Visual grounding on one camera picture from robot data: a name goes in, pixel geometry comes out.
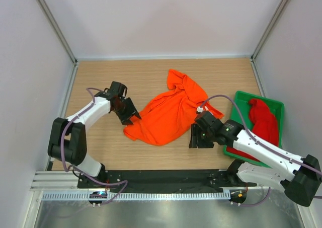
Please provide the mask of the orange t shirt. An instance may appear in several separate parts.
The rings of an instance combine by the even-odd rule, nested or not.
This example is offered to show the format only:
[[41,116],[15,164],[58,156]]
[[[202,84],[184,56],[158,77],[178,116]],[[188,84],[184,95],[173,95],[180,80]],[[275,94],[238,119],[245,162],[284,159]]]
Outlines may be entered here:
[[150,145],[166,145],[185,134],[195,122],[197,108],[208,99],[206,92],[187,74],[170,69],[168,91],[153,98],[140,118],[132,117],[132,125],[123,129],[132,141],[141,140]]

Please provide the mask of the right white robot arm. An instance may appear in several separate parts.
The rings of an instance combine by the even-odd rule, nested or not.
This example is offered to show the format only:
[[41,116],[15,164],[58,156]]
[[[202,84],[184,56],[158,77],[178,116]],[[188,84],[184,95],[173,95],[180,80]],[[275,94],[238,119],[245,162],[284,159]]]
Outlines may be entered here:
[[243,124],[233,120],[222,122],[209,111],[199,113],[195,122],[211,142],[233,147],[265,164],[263,167],[243,161],[227,172],[231,185],[241,182],[264,185],[283,192],[304,207],[309,207],[316,198],[321,185],[321,168],[316,157],[285,151],[253,134]]

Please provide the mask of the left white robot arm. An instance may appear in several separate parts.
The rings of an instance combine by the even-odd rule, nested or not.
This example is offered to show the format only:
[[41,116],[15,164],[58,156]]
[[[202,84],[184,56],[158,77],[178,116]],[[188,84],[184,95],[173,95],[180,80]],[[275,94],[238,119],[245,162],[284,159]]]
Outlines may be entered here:
[[68,172],[71,168],[89,178],[96,188],[103,187],[107,181],[105,166],[88,154],[87,130],[100,118],[114,112],[122,125],[132,125],[132,117],[140,119],[130,97],[128,88],[113,81],[110,87],[100,90],[87,88],[91,101],[78,112],[53,121],[48,155],[60,160]]

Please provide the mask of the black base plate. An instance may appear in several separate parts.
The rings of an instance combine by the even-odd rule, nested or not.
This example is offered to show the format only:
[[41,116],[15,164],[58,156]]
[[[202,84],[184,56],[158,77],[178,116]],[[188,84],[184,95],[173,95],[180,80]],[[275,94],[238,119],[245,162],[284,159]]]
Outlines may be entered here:
[[255,187],[227,170],[109,170],[105,181],[127,180],[125,193],[207,193],[219,188]]

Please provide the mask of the left aluminium frame post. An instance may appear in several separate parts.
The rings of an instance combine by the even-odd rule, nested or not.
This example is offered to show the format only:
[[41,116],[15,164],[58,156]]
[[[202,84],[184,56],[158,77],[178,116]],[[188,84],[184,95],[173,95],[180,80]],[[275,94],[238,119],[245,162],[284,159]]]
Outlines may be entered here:
[[77,64],[77,58],[75,57],[70,45],[68,44],[62,30],[60,29],[53,13],[51,12],[46,0],[36,0],[39,4],[41,10],[43,11],[48,23],[52,27],[54,33],[56,34],[58,40],[60,41],[62,47],[64,48],[65,52],[67,53],[68,57],[70,58],[73,65]]

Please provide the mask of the aluminium frame post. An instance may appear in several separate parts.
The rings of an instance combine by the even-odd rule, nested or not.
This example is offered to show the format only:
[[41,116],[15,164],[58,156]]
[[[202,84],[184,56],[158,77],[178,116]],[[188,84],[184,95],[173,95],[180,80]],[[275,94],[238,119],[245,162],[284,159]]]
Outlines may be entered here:
[[60,29],[53,13],[51,12],[46,0],[36,0],[39,4],[41,10],[43,11],[48,23],[52,27],[54,33],[56,34],[58,40],[60,41],[62,47],[64,48],[65,52],[67,53],[68,57],[70,58],[73,65],[77,64],[77,58],[75,57],[70,45],[68,44],[62,30]]
[[256,58],[260,54],[260,51],[264,47],[264,44],[268,40],[268,37],[274,30],[275,26],[277,25],[278,21],[280,20],[282,14],[287,8],[287,5],[290,3],[291,0],[280,0],[271,19],[269,20],[268,25],[266,26],[257,46],[255,47],[255,50],[253,54],[251,55],[251,62],[255,62]]

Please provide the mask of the right aluminium frame post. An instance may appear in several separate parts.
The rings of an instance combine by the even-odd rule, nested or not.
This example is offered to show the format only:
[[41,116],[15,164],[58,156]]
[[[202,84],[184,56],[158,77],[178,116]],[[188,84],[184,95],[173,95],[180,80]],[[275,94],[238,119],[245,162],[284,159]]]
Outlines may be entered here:
[[255,62],[256,58],[260,54],[260,51],[264,47],[264,44],[268,40],[268,37],[274,30],[275,26],[277,25],[278,21],[280,20],[282,14],[287,8],[287,5],[290,3],[291,0],[280,0],[271,19],[269,20],[268,25],[266,26],[257,46],[255,47],[255,50],[253,54],[251,55],[251,62]]

